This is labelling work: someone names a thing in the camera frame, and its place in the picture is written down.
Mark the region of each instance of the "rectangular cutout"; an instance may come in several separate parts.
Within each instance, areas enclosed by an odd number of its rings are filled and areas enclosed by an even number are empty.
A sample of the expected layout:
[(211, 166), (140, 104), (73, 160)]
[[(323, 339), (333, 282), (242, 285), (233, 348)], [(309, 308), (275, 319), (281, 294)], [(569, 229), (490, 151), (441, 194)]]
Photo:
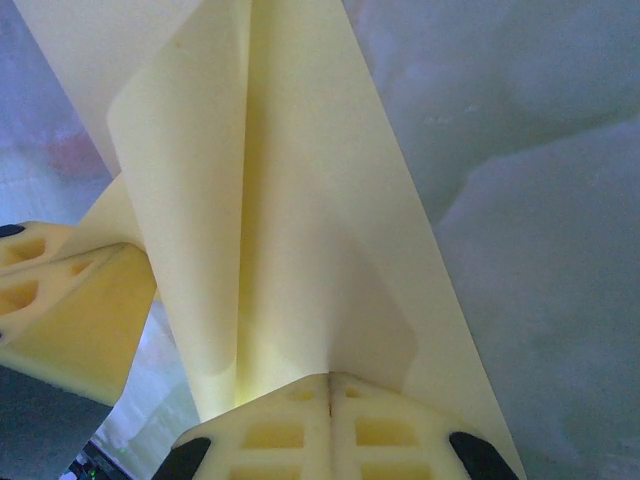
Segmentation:
[(242, 448), (302, 448), (304, 447), (304, 425), (301, 422), (267, 421), (251, 426)]
[(2, 266), (8, 267), (16, 263), (38, 258), (44, 254), (46, 246), (47, 242), (44, 238), (34, 238), (33, 240), (7, 245), (5, 247), (5, 259), (2, 262)]
[(0, 315), (28, 307), (38, 294), (38, 281), (32, 280), (0, 290)]
[(344, 394), (347, 398), (362, 398), (362, 393), (355, 387), (347, 387)]
[(356, 420), (356, 442), (362, 446), (418, 445), (413, 427), (393, 418), (360, 417)]
[(313, 392), (311, 390), (296, 390), (289, 395), (289, 399), (294, 402), (307, 402), (313, 400)]
[(74, 277), (76, 275), (80, 275), (82, 272), (84, 272), (89, 265), (91, 265), (93, 263), (93, 260), (87, 260), (85, 262), (80, 262), (80, 263), (76, 263), (75, 265), (73, 265), (71, 267), (71, 275), (73, 275)]

